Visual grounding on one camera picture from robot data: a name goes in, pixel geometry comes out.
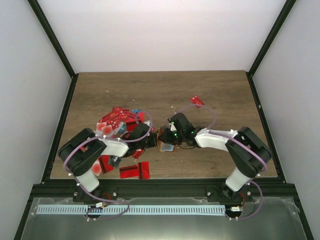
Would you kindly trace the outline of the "brown leather card holder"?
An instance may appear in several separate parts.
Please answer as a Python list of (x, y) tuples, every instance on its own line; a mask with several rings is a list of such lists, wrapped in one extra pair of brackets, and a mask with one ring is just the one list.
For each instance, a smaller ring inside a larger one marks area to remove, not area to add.
[(157, 133), (157, 146), (160, 152), (173, 153), (176, 150), (174, 134), (166, 125), (161, 126)]

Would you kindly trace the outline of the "red card vertical stripe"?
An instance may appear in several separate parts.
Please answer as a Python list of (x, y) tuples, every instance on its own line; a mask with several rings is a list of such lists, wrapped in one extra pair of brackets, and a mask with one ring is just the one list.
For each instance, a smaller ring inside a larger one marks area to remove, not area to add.
[(150, 165), (148, 161), (139, 162), (137, 168), (139, 180), (150, 179)]

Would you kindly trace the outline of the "black VIP card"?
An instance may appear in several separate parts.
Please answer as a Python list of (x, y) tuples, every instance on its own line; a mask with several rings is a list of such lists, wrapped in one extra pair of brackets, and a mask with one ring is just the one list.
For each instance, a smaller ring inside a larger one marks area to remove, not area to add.
[(118, 168), (121, 161), (121, 157), (110, 155), (108, 159), (108, 165), (112, 166), (113, 168)]

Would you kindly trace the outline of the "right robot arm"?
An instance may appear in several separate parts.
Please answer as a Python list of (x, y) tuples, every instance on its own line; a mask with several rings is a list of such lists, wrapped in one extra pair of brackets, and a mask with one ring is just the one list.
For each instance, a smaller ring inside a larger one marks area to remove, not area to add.
[(168, 119), (169, 125), (162, 126), (157, 139), (162, 145), (191, 148), (211, 148), (228, 152), (235, 169), (221, 187), (221, 195), (229, 202), (240, 196), (241, 188), (261, 172), (267, 171), (272, 158), (269, 147), (249, 128), (239, 130), (213, 130), (209, 126), (193, 126), (183, 113)]

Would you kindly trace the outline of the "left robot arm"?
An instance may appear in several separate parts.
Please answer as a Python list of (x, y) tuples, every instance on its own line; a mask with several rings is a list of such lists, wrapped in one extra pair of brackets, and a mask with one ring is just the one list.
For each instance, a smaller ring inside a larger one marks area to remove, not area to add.
[(100, 183), (92, 171), (101, 156), (127, 158), (138, 150), (157, 146), (157, 133), (145, 123), (139, 123), (133, 131), (121, 137), (98, 136), (90, 128), (84, 128), (57, 152), (63, 168), (73, 175), (89, 201), (97, 202), (102, 196)]

